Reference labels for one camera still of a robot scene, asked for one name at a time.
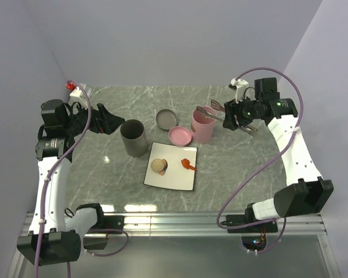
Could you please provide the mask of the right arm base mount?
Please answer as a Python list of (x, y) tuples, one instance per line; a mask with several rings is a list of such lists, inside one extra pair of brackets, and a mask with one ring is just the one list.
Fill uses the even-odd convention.
[[(220, 224), (226, 227), (235, 227), (246, 224), (255, 223), (258, 220), (254, 216), (246, 216), (241, 214), (228, 214), (226, 215), (226, 220), (222, 221)], [(241, 229), (229, 229), (228, 233), (276, 233), (278, 232), (278, 225), (276, 222), (271, 221), (263, 224), (257, 224), (253, 226), (248, 226)]]

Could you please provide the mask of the steamed bun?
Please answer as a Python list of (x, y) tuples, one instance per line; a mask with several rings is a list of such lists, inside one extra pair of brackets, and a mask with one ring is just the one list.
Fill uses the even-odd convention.
[(152, 171), (158, 174), (164, 168), (167, 168), (167, 166), (168, 166), (168, 163), (165, 159), (154, 159), (150, 165)]

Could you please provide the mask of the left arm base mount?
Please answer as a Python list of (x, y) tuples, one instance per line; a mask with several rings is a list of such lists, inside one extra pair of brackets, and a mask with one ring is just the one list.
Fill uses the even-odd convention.
[(125, 217), (123, 215), (98, 215), (97, 222), (88, 230), (88, 233), (120, 234), (124, 228)]

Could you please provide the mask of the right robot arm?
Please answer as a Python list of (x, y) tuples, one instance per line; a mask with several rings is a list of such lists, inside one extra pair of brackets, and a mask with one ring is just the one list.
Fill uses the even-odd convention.
[(229, 88), (235, 99), (224, 104), (223, 127), (230, 130), (245, 128), (255, 119), (264, 121), (278, 146), (287, 185), (270, 199), (249, 204), (244, 224), (256, 232), (266, 220), (318, 214), (334, 191), (331, 180), (323, 178), (316, 168), (303, 138), (294, 101), (282, 98), (276, 78), (257, 79), (254, 95), (248, 93), (249, 83), (232, 79)]

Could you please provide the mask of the red carrot piece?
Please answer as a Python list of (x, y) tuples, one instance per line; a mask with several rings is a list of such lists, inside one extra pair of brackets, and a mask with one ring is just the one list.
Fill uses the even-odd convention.
[(197, 169), (190, 164), (190, 161), (187, 158), (182, 159), (181, 164), (185, 169), (197, 171)]

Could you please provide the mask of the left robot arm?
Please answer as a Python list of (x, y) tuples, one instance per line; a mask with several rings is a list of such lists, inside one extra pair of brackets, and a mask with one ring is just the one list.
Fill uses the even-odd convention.
[(98, 203), (80, 205), (72, 219), (66, 221), (66, 183), (75, 137), (88, 130), (110, 135), (125, 121), (101, 103), (96, 108), (84, 108), (79, 102), (68, 105), (59, 99), (44, 102), (41, 116), (43, 125), (35, 147), (39, 171), (37, 202), (28, 235), (17, 240), (17, 249), (35, 266), (76, 261), (86, 233), (99, 233), (105, 228), (106, 219)]

